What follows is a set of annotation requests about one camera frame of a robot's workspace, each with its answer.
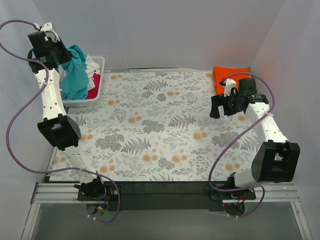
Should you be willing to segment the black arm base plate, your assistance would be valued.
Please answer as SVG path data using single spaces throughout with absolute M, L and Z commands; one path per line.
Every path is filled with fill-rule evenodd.
M 119 181 L 119 191 L 104 183 L 108 211 L 116 211 L 120 198 L 121 211 L 142 210 L 209 210 L 222 212 L 223 200 L 237 202 L 256 199 L 254 190 L 220 192 L 206 181 Z

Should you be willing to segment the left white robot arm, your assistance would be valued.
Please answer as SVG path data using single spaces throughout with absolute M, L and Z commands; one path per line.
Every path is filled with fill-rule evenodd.
M 88 198 L 101 200 L 106 196 L 106 187 L 80 146 L 80 128 L 67 115 L 60 91 L 58 66 L 69 62 L 72 55 L 55 34 L 50 36 L 49 32 L 39 31 L 29 34 L 28 38 L 32 45 L 27 56 L 31 60 L 29 65 L 39 86 L 44 88 L 42 121 L 37 127 L 53 147 L 66 155 L 73 167 L 79 168 L 79 184 L 75 188 Z

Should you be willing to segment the teal t shirt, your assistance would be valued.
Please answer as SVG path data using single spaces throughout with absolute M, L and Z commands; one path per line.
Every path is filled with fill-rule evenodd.
M 65 77 L 60 85 L 64 101 L 84 100 L 88 96 L 89 77 L 86 73 L 87 54 L 76 44 L 67 49 L 71 60 L 60 66 L 65 71 Z

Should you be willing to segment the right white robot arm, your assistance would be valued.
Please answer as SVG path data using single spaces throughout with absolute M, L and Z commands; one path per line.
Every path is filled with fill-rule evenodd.
M 219 107 L 223 107 L 225 116 L 243 112 L 252 125 L 241 135 L 253 129 L 260 144 L 249 168 L 233 172 L 222 186 L 209 183 L 211 189 L 227 193 L 232 199 L 239 198 L 258 183 L 291 182 L 301 151 L 297 143 L 290 142 L 281 132 L 272 114 L 275 101 L 268 101 L 264 94 L 258 93 L 256 79 L 253 74 L 238 82 L 229 77 L 220 82 L 224 92 L 211 97 L 211 118 L 220 118 Z

